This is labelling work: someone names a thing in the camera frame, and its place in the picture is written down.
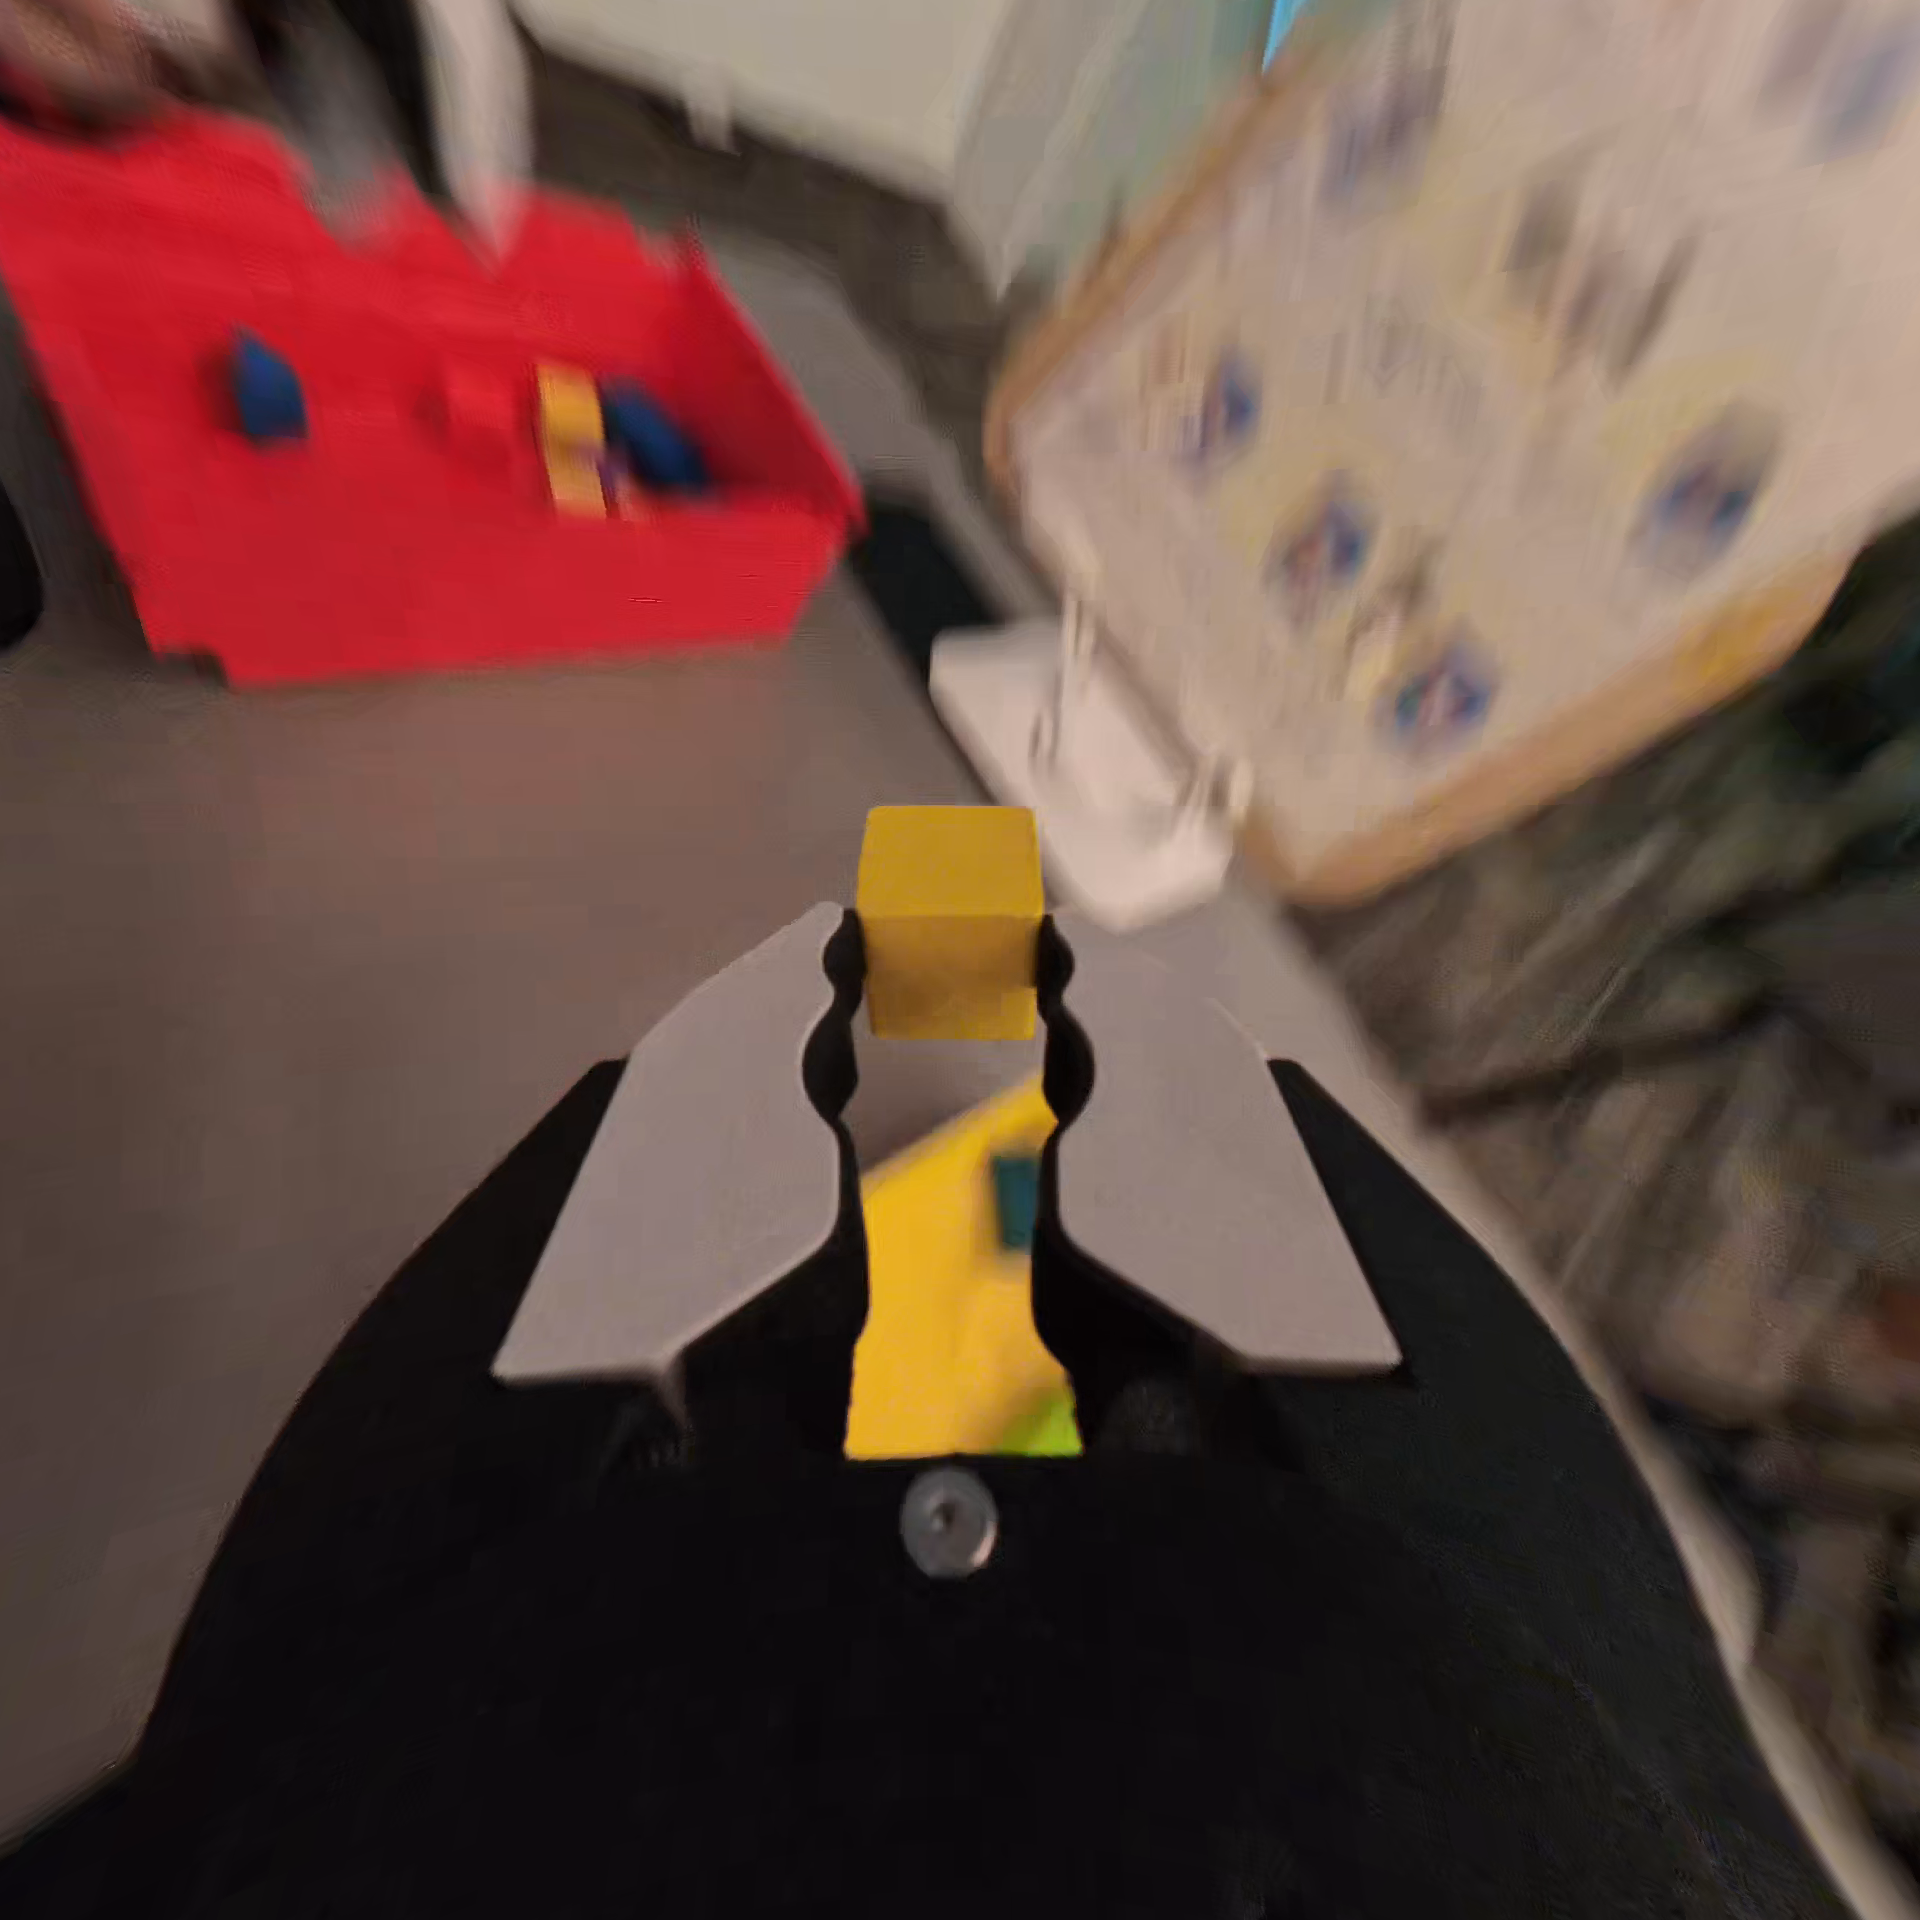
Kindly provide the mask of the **red wooden cube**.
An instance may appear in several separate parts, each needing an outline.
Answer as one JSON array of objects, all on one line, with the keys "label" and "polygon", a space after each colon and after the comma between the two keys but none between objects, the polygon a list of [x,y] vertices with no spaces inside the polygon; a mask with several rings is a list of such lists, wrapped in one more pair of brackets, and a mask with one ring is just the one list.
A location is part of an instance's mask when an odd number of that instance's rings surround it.
[{"label": "red wooden cube", "polygon": [[435,419],[451,454],[468,464],[505,464],[521,436],[521,400],[492,369],[447,363],[435,384]]}]

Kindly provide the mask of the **red plastic bin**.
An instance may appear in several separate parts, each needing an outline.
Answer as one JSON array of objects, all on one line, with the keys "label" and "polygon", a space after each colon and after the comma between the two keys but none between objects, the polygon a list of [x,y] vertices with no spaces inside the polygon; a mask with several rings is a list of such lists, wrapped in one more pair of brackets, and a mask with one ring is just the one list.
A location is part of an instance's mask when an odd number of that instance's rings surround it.
[{"label": "red plastic bin", "polygon": [[[492,260],[410,183],[338,235],[290,152],[218,112],[113,145],[4,126],[3,156],[31,383],[159,656],[260,689],[780,640],[864,530],[853,474],[706,255],[621,208],[538,190]],[[239,329],[299,374],[305,444],[235,431]],[[519,390],[505,464],[444,444],[447,363]],[[539,363],[642,384],[712,490],[559,512]]]}]

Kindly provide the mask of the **yellow wooden cube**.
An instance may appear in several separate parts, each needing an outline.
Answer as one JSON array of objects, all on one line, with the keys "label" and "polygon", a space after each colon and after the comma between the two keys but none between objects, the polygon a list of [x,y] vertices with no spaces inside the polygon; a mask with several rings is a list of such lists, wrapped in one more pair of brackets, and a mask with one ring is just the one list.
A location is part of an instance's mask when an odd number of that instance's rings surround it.
[{"label": "yellow wooden cube", "polygon": [[546,496],[569,518],[608,518],[608,454],[601,391],[595,379],[559,363],[535,369],[535,431]]},{"label": "yellow wooden cube", "polygon": [[1047,914],[1032,809],[883,804],[856,872],[881,1041],[1027,1042]]}]

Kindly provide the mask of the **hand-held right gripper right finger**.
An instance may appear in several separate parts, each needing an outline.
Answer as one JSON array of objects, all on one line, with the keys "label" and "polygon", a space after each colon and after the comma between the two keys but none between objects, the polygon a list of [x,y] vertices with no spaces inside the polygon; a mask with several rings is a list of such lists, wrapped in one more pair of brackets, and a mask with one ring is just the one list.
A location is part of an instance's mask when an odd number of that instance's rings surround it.
[{"label": "hand-held right gripper right finger", "polygon": [[1404,1352],[1257,1038],[1156,955],[1043,924],[1032,1310],[1083,1450],[1256,1450],[1259,1383]]}]

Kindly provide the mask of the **instruction sheet stand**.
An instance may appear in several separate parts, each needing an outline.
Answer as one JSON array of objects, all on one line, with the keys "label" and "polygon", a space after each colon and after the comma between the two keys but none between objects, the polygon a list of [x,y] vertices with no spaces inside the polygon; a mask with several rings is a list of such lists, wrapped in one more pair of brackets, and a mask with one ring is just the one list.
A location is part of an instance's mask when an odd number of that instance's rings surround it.
[{"label": "instruction sheet stand", "polygon": [[1916,511],[1916,3],[1328,4],[999,376],[1059,625],[933,703],[1106,929],[1345,905],[1784,662]]}]

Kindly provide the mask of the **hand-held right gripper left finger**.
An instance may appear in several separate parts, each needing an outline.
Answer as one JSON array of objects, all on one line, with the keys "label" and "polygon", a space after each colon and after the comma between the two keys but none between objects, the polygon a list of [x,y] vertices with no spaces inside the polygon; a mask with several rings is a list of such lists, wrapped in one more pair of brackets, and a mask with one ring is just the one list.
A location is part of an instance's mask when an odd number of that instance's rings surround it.
[{"label": "hand-held right gripper left finger", "polygon": [[872,1306],[847,1127],[864,972],[856,913],[816,903],[641,1038],[495,1382],[637,1383],[688,1428],[849,1433]]}]

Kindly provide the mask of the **yellow plastic bin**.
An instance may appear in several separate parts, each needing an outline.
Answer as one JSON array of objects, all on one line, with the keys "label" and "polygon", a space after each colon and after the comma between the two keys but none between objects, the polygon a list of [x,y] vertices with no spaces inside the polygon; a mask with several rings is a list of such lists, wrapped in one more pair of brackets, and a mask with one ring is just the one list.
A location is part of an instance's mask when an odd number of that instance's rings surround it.
[{"label": "yellow plastic bin", "polygon": [[850,1462],[1007,1456],[1017,1416],[1069,1387],[1036,1328],[1034,1251],[996,1243],[991,1180],[992,1154],[1041,1154],[1052,1130],[1028,1078],[863,1175],[872,1308],[856,1344]]}]

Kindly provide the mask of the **black foam pad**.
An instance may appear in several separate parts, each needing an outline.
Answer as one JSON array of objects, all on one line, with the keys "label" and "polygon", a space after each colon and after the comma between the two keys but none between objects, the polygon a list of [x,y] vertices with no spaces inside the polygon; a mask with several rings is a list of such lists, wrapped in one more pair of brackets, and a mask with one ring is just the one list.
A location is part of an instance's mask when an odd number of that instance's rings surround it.
[{"label": "black foam pad", "polygon": [[31,639],[44,619],[42,563],[12,492],[0,494],[0,644],[3,656]]}]

